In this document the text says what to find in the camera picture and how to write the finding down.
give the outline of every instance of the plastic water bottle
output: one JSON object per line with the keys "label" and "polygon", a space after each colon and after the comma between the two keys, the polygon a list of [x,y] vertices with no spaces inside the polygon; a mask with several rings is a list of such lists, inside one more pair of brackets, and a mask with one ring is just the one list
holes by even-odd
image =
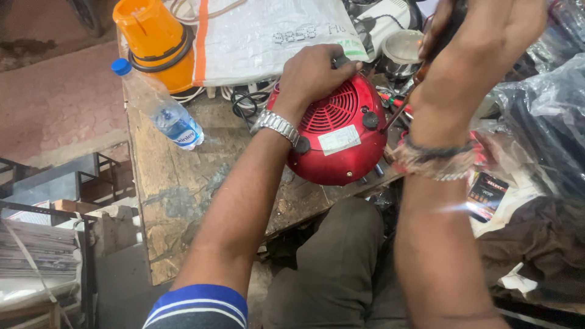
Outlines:
{"label": "plastic water bottle", "polygon": [[148,115],[154,126],[184,150],[203,142],[203,130],[189,112],[168,93],[159,80],[132,70],[126,59],[112,63],[112,71],[122,77],[128,102]]}

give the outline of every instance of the leg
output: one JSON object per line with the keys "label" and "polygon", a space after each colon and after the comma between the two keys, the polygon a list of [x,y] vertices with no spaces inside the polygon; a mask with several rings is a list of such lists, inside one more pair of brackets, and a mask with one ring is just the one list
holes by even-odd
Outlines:
{"label": "leg", "polygon": [[394,271],[394,238],[388,238],[378,256],[372,278],[373,301],[366,309],[368,329],[406,329],[407,314],[398,277]]}
{"label": "leg", "polygon": [[284,269],[274,278],[264,328],[362,328],[383,239],[374,205],[359,198],[335,204],[298,249],[298,270]]}

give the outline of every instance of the orange stripe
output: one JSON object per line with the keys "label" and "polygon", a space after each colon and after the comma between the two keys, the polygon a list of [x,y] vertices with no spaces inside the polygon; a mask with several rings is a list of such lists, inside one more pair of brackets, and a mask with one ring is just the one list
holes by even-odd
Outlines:
{"label": "orange stripe", "polygon": [[209,14],[207,8],[208,0],[201,0],[199,5],[199,26],[197,28],[197,38],[195,40],[195,78],[193,85],[197,87],[203,86],[205,81],[205,37],[207,35],[207,25],[209,21]]}

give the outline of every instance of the red appliance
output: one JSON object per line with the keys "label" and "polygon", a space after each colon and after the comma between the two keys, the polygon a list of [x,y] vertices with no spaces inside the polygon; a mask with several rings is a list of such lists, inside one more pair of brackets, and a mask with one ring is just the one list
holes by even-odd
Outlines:
{"label": "red appliance", "polygon": [[[268,110],[278,93],[277,84]],[[385,125],[378,92],[364,75],[357,74],[308,107],[298,127],[299,143],[288,154],[288,167],[315,184],[344,186],[356,181],[382,157]]]}

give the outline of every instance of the silver watch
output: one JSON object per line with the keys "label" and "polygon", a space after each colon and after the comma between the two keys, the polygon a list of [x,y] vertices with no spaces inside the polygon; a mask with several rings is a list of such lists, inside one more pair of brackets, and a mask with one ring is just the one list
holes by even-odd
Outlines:
{"label": "silver watch", "polygon": [[266,109],[262,110],[258,120],[256,120],[256,123],[252,126],[250,132],[252,135],[255,135],[261,128],[264,127],[279,132],[280,135],[283,135],[292,143],[294,148],[297,147],[297,142],[299,139],[298,130],[281,116],[276,115],[272,111],[268,111]]}

